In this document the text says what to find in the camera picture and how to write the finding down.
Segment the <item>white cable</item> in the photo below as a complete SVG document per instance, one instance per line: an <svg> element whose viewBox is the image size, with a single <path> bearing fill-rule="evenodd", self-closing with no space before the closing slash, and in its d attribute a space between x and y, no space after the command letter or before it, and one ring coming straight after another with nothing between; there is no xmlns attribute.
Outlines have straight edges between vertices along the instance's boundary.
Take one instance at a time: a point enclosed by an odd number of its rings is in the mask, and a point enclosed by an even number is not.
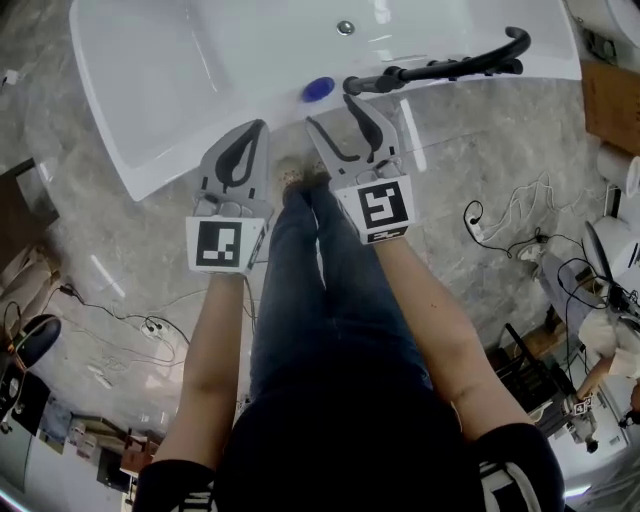
<svg viewBox="0 0 640 512"><path fill-rule="evenodd" d="M546 177L547 183L544 183L542 180L543 178ZM529 209L529 213L527 213L527 215L524 215L523 212L523 207L522 207L522 200L520 199L520 197L518 197L518 192L520 192L521 190L529 190L532 187L535 187L535 192L534 192L534 196L533 196L533 201L531 202L531 208ZM578 198L571 202L568 203L560 208L558 208L555 204L555 190L554 188L551 186L551 176L549 175L549 173L547 171L543 172L540 174L540 176L538 176L538 179L532 183L530 183L529 185L523 185L520 187L517 187L513 193L511 194L511 199L509 200L509 206L507 207L507 210L504 212L502 218L500 219L500 221L492 226L487 226L486 228L483 228L483 231L485 230L492 230L492 229L496 229L496 231L493 232L493 234L491 234L489 237L486 237L484 239L484 242L490 242L493 238L495 238L496 236L498 236L499 233L501 233L503 230L505 230L507 227L509 227L511 225L511 222L513 220L513 207L514 205L518 205L518 209L519 209L519 213L520 213L520 223L527 223L529 221L529 219L531 218L531 215L533 214L533 211L535 209L536 206L536 202L538 199L538 191L540 189L540 187L546 189L547 193L546 193L546 198L545 198L545 202L546 202L546 206L547 208L555 213L555 214L560 214L560 213L565 213L569 210L571 210L571 212L576 215L577 217L584 217L584 215L586 215L586 213L583 214L577 214L575 212L575 207L577 206L577 204L580 202L580 200L582 199L582 197L584 196L585 192L595 201L602 201L603 199L606 198L607 196L607 192L604 193L604 195L602 195L601 197L596 197L595 193L593 192L593 190L585 188L582 190L582 192L580 192L580 195L578 196Z"/></svg>

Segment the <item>leg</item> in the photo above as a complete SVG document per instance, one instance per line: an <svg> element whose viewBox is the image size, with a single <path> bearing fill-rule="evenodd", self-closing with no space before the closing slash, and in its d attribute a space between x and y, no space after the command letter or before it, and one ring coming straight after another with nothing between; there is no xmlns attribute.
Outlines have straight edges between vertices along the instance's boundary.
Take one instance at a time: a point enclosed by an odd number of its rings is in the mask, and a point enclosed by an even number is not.
<svg viewBox="0 0 640 512"><path fill-rule="evenodd" d="M545 253L540 260L538 280L540 281L540 286L542 286L542 289L549 297L551 305L558 313L558 316L567 324L569 331L578 334L584 319L591 313L594 307L601 307L602 301L582 287L576 290L578 282L576 281L575 273L569 268L569 265L565 266L558 276L558 270L563 263L564 262L554 254ZM569 293L562 289L562 286L560 286L558 282L558 277L560 277L562 285ZM575 298L571 298L570 294L573 293L574 290L576 290L574 293Z"/></svg>
<svg viewBox="0 0 640 512"><path fill-rule="evenodd" d="M273 229L265 287L251 352L251 396L311 357L330 336L316 258L316 221L300 192L287 195Z"/></svg>
<svg viewBox="0 0 640 512"><path fill-rule="evenodd" d="M409 327L372 247L363 245L326 185L311 190L330 314L341 338L386 344L426 375Z"/></svg>

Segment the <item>blue jeans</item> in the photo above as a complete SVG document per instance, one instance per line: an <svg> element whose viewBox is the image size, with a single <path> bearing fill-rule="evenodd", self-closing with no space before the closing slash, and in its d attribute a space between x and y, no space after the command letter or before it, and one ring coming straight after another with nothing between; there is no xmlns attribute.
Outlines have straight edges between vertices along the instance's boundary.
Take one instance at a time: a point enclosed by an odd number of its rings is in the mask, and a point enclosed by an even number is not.
<svg viewBox="0 0 640 512"><path fill-rule="evenodd" d="M251 353L251 397L347 374L402 375L430 387L375 251L360 242L325 185L290 193L273 229Z"/></svg>

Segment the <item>marble floor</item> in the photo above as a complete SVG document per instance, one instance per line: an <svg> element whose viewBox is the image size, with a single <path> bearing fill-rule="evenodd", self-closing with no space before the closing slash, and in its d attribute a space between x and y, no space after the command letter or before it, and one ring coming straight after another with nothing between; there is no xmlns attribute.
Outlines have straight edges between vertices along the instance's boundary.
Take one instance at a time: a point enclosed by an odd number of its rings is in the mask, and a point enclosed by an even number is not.
<svg viewBox="0 0 640 512"><path fill-rule="evenodd" d="M23 79L0 94L0 172L33 156L60 213L48 233L65 279L86 302L123 314L155 312L192 333L208 278L187 268L184 218L193 207L194 173L135 203L116 173L80 83L71 45L69 0L12 0L0 17L0 70ZM539 189L533 212L491 241L500 247L546 234L581 236L585 219L601 215L605 184L597 174L598 142L584 131L578 82L494 79L445 83L377 98L396 126L404 169L411 174L420 222L409 240L467 310L486 346L500 342L511 322L525 332L548 304L525 265L476 245L462 220L466 205L485 207L497 223L516 187L548 173L557 208ZM319 117L340 142L356 148L355 121L345 109ZM313 156L303 126L272 134L272 158ZM522 192L528 214L534 189ZM556 238L555 252L577 255ZM259 259L266 259L268 241ZM249 278L256 308L266 264ZM49 311L63 318L61 339L36 366L54 394L74 411L101 414L123 427L166 430L175 413L185 345L173 351L144 338L138 325L84 308L60 293ZM251 321L245 315L241 390L248 389ZM153 356L165 362L152 360ZM87 365L102 369L106 389Z"/></svg>

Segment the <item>bathtub faucet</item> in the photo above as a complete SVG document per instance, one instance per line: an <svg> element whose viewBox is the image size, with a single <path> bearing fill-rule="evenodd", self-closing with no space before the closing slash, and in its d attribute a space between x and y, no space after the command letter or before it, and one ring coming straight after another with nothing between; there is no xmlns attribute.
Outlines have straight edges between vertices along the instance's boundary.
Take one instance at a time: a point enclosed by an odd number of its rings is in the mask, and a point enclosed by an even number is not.
<svg viewBox="0 0 640 512"><path fill-rule="evenodd" d="M414 80L436 80L456 78L483 73L487 76L507 73L521 75L522 62L517 57L526 52L531 46L531 36L526 30L517 27L507 27L507 36L513 41L509 44L477 57L467 57L461 61L432 61L427 66L418 69L402 69L397 66L387 68L382 76L367 78L349 77L344 81L344 92L357 96L362 92L383 94L396 89L402 89Z"/></svg>

